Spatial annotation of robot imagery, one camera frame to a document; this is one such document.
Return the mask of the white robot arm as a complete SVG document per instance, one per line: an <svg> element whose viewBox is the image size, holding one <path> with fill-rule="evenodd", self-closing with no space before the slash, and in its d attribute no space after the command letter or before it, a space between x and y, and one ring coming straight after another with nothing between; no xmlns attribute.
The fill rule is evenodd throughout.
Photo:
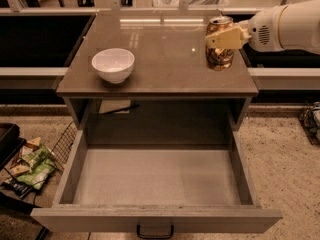
<svg viewBox="0 0 320 240"><path fill-rule="evenodd" d="M304 50L320 54L320 0L275 6L251 19L232 23L205 37L209 48L241 49L246 43L258 52Z"/></svg>

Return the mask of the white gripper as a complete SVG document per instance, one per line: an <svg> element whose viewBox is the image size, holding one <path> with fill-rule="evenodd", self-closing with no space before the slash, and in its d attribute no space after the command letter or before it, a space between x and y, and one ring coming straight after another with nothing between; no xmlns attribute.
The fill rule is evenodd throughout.
<svg viewBox="0 0 320 240"><path fill-rule="evenodd" d="M280 42L280 21L285 6L276 6L257 12L239 25L216 31L205 37L208 48L241 49L244 44L258 52L283 51Z"/></svg>

